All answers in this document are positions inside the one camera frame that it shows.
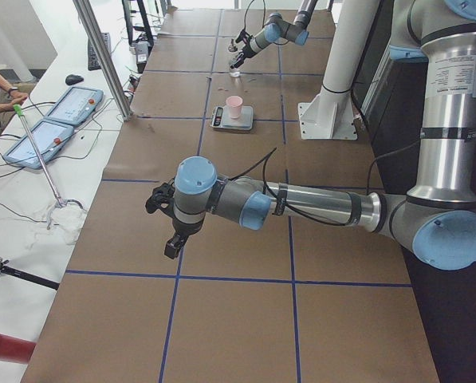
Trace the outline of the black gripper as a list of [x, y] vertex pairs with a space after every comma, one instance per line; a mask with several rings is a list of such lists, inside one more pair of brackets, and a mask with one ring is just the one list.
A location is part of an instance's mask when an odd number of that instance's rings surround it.
[[231, 68], [239, 68], [246, 59], [254, 57], [257, 53], [251, 48], [249, 44], [244, 45], [240, 54], [230, 60]]
[[173, 218], [172, 225], [175, 233], [173, 237], [166, 242], [164, 254], [169, 259], [178, 258], [187, 242], [187, 238], [198, 233], [203, 227], [203, 222], [204, 219], [199, 220], [196, 223], [185, 223], [180, 219]]

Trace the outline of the person forearm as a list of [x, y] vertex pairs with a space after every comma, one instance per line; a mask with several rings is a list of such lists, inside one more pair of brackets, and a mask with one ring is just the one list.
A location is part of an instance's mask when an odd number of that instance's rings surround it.
[[27, 93], [19, 91], [2, 75], [0, 75], [0, 90], [10, 97], [9, 102], [0, 103], [0, 113], [13, 112], [15, 105], [22, 105], [29, 98]]

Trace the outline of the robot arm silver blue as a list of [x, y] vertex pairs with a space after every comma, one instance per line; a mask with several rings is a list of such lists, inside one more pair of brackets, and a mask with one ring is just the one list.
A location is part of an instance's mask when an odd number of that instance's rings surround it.
[[246, 9], [243, 28], [234, 39], [235, 43], [242, 42], [243, 47], [230, 59], [229, 69], [239, 69], [246, 59], [251, 59], [271, 44], [277, 44], [281, 38], [286, 42], [304, 45], [309, 36], [307, 28], [317, 3], [317, 0], [302, 1], [293, 22], [287, 22], [278, 12], [270, 14], [264, 19], [262, 29], [255, 35], [246, 31]]
[[396, 1], [390, 57], [427, 63], [418, 174], [405, 195], [269, 183], [242, 173], [226, 177], [201, 156], [180, 163], [155, 188], [148, 212], [162, 211], [175, 233], [165, 255], [176, 258], [214, 214], [251, 230], [269, 215], [301, 216], [334, 227], [361, 226], [394, 239], [440, 270], [476, 262], [476, 1]]

